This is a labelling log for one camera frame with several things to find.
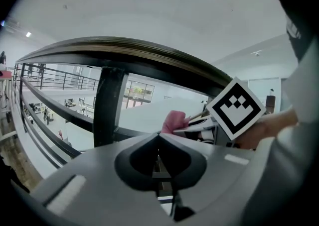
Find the white sticker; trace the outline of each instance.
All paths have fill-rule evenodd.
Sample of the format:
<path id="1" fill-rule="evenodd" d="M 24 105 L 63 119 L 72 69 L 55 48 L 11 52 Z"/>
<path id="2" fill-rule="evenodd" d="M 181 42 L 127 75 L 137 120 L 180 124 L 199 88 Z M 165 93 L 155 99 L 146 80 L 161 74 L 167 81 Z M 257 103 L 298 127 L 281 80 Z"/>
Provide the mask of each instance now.
<path id="1" fill-rule="evenodd" d="M 67 207 L 83 188 L 86 179 L 84 176 L 76 175 L 56 197 L 46 206 L 54 214 L 61 216 Z"/>
<path id="2" fill-rule="evenodd" d="M 225 160 L 229 160 L 231 162 L 238 163 L 238 164 L 241 164 L 241 165 L 247 165 L 249 163 L 249 160 L 244 159 L 244 158 L 240 158 L 240 157 L 237 157 L 237 156 L 234 156 L 234 155 L 231 155 L 231 154 L 227 154 L 225 156 Z"/>
<path id="3" fill-rule="evenodd" d="M 260 100 L 237 77 L 206 108 L 230 140 L 245 132 L 266 111 Z"/>

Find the metal baluster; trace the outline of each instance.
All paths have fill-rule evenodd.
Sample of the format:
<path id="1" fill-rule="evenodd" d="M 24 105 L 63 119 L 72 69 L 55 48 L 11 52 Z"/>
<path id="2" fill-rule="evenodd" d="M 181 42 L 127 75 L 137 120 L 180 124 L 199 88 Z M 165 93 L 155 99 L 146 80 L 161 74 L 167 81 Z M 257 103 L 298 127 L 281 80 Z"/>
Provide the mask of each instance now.
<path id="1" fill-rule="evenodd" d="M 15 101 L 15 89 L 16 89 L 16 77 L 17 77 L 17 72 L 18 72 L 19 64 L 16 64 L 16 70 L 15 70 L 15 76 L 14 76 L 14 103 L 16 104 Z"/>
<path id="2" fill-rule="evenodd" d="M 64 80 L 63 80 L 63 90 L 64 90 L 64 85 L 65 85 L 65 78 L 66 78 L 66 73 L 65 73 L 65 75 L 64 75 Z"/>
<path id="3" fill-rule="evenodd" d="M 14 77 L 15 77 L 15 72 L 16 72 L 16 63 L 14 65 L 14 71 L 13 71 L 13 80 L 14 80 Z M 12 82 L 12 91 L 14 91 L 14 83 Z"/>
<path id="4" fill-rule="evenodd" d="M 41 76 L 40 90 L 42 90 L 42 81 L 43 81 L 43 76 L 44 76 L 44 68 L 43 68 L 42 76 Z"/>
<path id="5" fill-rule="evenodd" d="M 103 67 L 96 93 L 93 118 L 94 146 L 111 144 L 119 125 L 128 74 L 124 69 Z"/>
<path id="6" fill-rule="evenodd" d="M 21 118 L 22 122 L 24 125 L 24 116 L 23 116 L 23 104 L 22 104 L 22 85 L 23 85 L 23 76 L 24 76 L 24 68 L 25 68 L 25 63 L 22 64 L 22 69 L 21 69 L 21 76 L 20 76 L 20 89 L 19 89 L 19 98 L 20 98 L 20 109 L 21 109 Z"/>
<path id="7" fill-rule="evenodd" d="M 83 80 L 84 80 L 84 77 L 82 77 L 81 89 L 82 89 L 82 85 L 83 85 Z"/>

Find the pink cloth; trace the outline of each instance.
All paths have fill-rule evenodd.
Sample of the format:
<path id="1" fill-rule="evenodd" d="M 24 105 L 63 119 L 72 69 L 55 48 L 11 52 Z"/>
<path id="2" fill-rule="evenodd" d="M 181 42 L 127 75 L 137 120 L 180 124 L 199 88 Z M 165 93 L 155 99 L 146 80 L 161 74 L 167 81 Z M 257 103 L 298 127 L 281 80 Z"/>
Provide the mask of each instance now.
<path id="1" fill-rule="evenodd" d="M 180 111 L 170 111 L 161 128 L 162 133 L 173 134 L 173 131 L 179 128 L 188 127 L 189 118 L 185 119 L 186 114 Z"/>
<path id="2" fill-rule="evenodd" d="M 7 71 L 7 70 L 1 70 L 2 72 L 2 76 L 0 76 L 0 78 L 6 78 L 6 79 L 10 79 L 12 72 L 11 71 Z"/>

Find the white ceiling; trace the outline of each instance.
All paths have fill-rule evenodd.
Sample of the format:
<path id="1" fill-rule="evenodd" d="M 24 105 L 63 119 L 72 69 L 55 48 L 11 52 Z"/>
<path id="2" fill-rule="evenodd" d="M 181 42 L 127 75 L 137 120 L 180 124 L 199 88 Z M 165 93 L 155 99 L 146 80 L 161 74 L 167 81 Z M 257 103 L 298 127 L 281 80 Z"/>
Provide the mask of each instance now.
<path id="1" fill-rule="evenodd" d="M 43 45 L 122 36 L 210 63 L 284 34 L 286 22 L 277 0 L 20 0 L 11 16 Z"/>
<path id="2" fill-rule="evenodd" d="M 241 80 L 287 78 L 298 66 L 288 36 L 281 35 L 228 55 L 213 65 Z"/>

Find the black and white square marker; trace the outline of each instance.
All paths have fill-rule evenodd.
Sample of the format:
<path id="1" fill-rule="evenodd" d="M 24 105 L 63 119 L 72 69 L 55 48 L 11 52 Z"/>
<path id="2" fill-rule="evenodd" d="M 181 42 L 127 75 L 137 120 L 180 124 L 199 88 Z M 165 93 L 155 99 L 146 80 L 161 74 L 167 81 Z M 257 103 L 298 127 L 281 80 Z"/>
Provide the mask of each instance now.
<path id="1" fill-rule="evenodd" d="M 234 140 L 266 111 L 264 105 L 235 77 L 206 107 L 231 140 Z"/>

